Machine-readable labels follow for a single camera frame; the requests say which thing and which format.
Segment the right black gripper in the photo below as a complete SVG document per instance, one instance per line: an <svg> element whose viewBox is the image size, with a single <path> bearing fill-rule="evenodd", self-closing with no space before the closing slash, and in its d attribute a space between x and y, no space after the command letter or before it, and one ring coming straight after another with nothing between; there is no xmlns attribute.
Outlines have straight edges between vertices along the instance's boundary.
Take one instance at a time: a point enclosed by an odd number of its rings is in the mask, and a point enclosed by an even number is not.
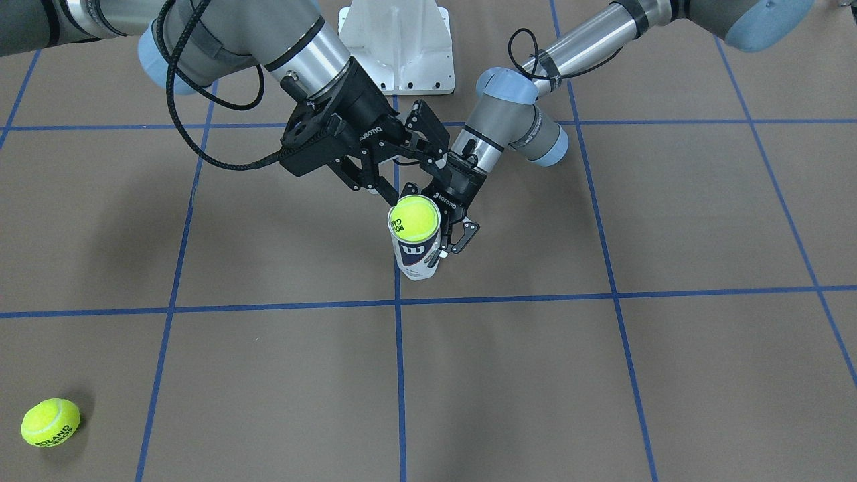
<svg viewBox="0 0 857 482"><path fill-rule="evenodd" d="M398 190L380 175L371 152L362 151L365 143L405 140L405 154L395 158L399 167L446 167L450 134L429 104L417 100L409 112L398 114L353 57L331 87L331 101L319 116L318 127L300 147L281 146L278 152L279 165L296 177L328 164L351 190L372 190L395 206ZM351 155L356 155L359 165Z"/></svg>

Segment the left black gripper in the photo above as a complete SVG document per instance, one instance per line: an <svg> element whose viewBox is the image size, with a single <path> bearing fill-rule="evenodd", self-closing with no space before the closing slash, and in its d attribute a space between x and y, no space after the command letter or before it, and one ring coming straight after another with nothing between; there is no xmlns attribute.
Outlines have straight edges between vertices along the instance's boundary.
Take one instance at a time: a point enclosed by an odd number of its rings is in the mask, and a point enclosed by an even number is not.
<svg viewBox="0 0 857 482"><path fill-rule="evenodd" d="M423 171L431 174L431 183L428 186L405 183L402 198L428 196L438 205L441 210L440 249L447 255L458 255L479 232L479 223L466 214L487 174L475 164L474 156L462 158L456 153L447 153L443 161L424 162Z"/></svg>

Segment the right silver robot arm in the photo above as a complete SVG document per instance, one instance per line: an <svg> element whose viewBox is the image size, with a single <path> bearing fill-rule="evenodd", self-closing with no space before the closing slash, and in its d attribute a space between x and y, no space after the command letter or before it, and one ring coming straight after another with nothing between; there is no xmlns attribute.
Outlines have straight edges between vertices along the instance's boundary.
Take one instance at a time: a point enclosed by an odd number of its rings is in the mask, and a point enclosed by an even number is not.
<svg viewBox="0 0 857 482"><path fill-rule="evenodd" d="M399 195L379 173L396 157L435 173L448 149L423 104L405 123L313 1L3 1L2 55L137 36L141 67L165 89L181 137L214 167L278 163L294 176L329 167L350 189ZM270 74L297 102L281 147L252 163L217 161L187 133L175 95L208 100L215 80L245 68Z"/></svg>

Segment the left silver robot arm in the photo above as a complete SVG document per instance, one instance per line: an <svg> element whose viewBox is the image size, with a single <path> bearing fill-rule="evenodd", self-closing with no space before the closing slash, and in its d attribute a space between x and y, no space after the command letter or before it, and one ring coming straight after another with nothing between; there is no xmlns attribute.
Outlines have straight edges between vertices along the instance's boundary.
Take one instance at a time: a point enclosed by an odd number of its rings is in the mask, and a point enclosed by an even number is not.
<svg viewBox="0 0 857 482"><path fill-rule="evenodd" d="M412 183L390 211L390 231L404 265L434 266L458 254L479 226L467 210L503 153L514 150L539 167L551 167L569 146L566 131L538 101L565 80L596 70L652 27L688 19L742 52L782 40L805 18L811 1L613 1L529 61L483 71L478 101L455 141L440 129L439 149L420 168L431 183Z"/></svg>

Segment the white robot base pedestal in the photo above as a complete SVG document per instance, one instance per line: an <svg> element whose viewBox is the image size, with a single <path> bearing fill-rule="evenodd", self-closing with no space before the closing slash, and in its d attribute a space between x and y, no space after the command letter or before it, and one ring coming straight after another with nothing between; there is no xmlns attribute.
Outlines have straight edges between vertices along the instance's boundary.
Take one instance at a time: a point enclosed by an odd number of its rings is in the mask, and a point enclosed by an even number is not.
<svg viewBox="0 0 857 482"><path fill-rule="evenodd" d="M450 15L435 1L353 1L339 37L386 96L452 94Z"/></svg>

